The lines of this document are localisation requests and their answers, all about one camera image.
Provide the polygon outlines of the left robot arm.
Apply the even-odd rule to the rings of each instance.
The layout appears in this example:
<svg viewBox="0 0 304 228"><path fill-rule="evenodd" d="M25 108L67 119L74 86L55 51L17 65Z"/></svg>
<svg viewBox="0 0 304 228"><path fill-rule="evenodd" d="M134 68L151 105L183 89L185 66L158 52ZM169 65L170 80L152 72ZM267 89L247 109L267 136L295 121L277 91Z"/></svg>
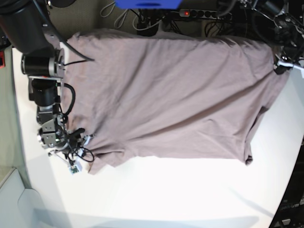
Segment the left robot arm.
<svg viewBox="0 0 304 228"><path fill-rule="evenodd" d="M304 74L304 2L302 0L218 0L219 17L236 5L251 11L251 27L268 45L278 47L274 70L280 75L289 69Z"/></svg>

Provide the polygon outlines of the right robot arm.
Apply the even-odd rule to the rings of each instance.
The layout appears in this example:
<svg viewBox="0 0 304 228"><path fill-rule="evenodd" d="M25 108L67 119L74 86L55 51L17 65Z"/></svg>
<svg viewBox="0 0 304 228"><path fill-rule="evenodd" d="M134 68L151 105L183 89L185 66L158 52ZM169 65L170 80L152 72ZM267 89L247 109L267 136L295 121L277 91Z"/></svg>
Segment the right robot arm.
<svg viewBox="0 0 304 228"><path fill-rule="evenodd" d="M64 82L64 38L50 21L44 0L3 0L0 27L10 43L22 53L21 71L28 77L28 98L37 106L38 141L49 155L57 156L72 173L81 171L80 161L89 150L91 136L79 128L66 128L76 101L74 88Z"/></svg>

